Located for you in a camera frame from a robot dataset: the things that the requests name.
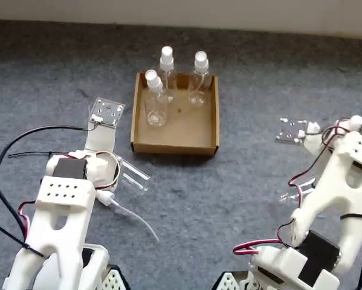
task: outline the white wall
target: white wall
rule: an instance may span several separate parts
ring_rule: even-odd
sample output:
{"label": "white wall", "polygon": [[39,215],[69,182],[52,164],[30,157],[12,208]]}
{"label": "white wall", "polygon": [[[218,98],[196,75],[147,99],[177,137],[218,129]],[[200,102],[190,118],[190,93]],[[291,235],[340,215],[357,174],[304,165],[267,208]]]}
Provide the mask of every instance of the white wall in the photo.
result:
{"label": "white wall", "polygon": [[0,19],[362,37],[362,0],[0,0]]}

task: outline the cardboard tray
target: cardboard tray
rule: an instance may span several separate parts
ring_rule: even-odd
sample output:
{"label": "cardboard tray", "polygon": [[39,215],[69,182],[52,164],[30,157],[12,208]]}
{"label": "cardboard tray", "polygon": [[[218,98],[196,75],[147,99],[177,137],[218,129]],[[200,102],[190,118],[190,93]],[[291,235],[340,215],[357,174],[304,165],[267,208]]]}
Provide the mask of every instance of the cardboard tray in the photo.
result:
{"label": "cardboard tray", "polygon": [[189,75],[178,74],[178,93],[169,105],[167,123],[150,126],[144,97],[148,93],[144,72],[137,74],[131,125],[131,148],[136,153],[166,153],[213,156],[219,147],[218,78],[213,76],[210,98],[200,108],[187,99]]}

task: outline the bottle cap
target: bottle cap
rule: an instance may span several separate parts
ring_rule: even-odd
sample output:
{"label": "bottle cap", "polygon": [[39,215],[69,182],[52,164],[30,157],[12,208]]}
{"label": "bottle cap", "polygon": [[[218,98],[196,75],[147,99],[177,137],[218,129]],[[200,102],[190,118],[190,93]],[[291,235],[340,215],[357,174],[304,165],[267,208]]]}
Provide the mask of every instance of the bottle cap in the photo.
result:
{"label": "bottle cap", "polygon": [[170,71],[171,69],[174,69],[173,49],[171,47],[162,47],[160,68],[163,71]]}
{"label": "bottle cap", "polygon": [[209,61],[205,51],[198,51],[195,54],[194,67],[195,70],[201,74],[207,72],[209,69]]}
{"label": "bottle cap", "polygon": [[162,91],[162,81],[158,77],[158,74],[155,70],[149,69],[146,71],[146,80],[147,80],[147,86],[149,87],[150,91],[152,92],[160,92]]}

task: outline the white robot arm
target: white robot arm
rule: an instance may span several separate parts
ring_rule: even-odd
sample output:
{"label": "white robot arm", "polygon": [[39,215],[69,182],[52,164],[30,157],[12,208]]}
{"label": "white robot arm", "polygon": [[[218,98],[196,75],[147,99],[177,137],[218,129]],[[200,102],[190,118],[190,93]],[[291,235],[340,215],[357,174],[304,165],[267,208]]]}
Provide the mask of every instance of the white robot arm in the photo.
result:
{"label": "white robot arm", "polygon": [[85,149],[50,158],[25,241],[42,257],[22,248],[3,289],[129,289],[117,266],[108,264],[108,251],[84,243],[95,199],[107,205],[121,174],[123,160],[113,150],[123,107],[97,99]]}
{"label": "white robot arm", "polygon": [[[304,145],[313,155],[323,152],[317,163],[320,178],[292,213],[292,246],[249,246],[253,256],[248,277],[241,280],[230,272],[224,276],[233,281],[229,289],[337,290],[335,275],[351,269],[362,246],[362,117],[337,121],[328,135],[316,123],[282,121],[290,128],[278,140]],[[332,204],[345,217],[338,245],[309,230],[315,217]],[[215,286],[223,283],[221,279]]]}

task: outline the gray carpet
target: gray carpet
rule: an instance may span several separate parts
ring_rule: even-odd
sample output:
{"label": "gray carpet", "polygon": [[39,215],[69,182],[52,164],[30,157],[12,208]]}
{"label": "gray carpet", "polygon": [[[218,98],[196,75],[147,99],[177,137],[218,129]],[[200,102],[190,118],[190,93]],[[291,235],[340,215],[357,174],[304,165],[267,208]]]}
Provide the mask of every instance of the gray carpet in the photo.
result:
{"label": "gray carpet", "polygon": [[[219,76],[221,146],[213,159],[131,152],[135,73],[155,67],[165,44],[174,47],[180,71],[191,70],[195,51],[206,50]],[[287,180],[312,158],[301,148],[273,142],[278,118],[326,125],[362,115],[362,40],[0,22],[0,151],[36,126],[85,126],[96,97],[126,104],[117,153],[151,175],[152,184],[143,196],[121,187],[117,199],[146,218],[161,242],[139,221],[99,204],[86,241],[107,247],[132,289],[210,289],[224,270],[247,268],[247,257],[232,255],[234,245],[273,237],[289,218],[291,208],[276,204],[276,192],[285,192]],[[76,150],[84,141],[80,132],[43,132],[12,152]],[[0,185],[13,205],[36,197],[46,161],[5,159]],[[20,236],[1,202],[0,224]],[[318,219],[315,227],[337,240],[336,216]],[[0,287],[18,249],[0,233]],[[356,287],[360,262],[361,256],[340,289]]]}

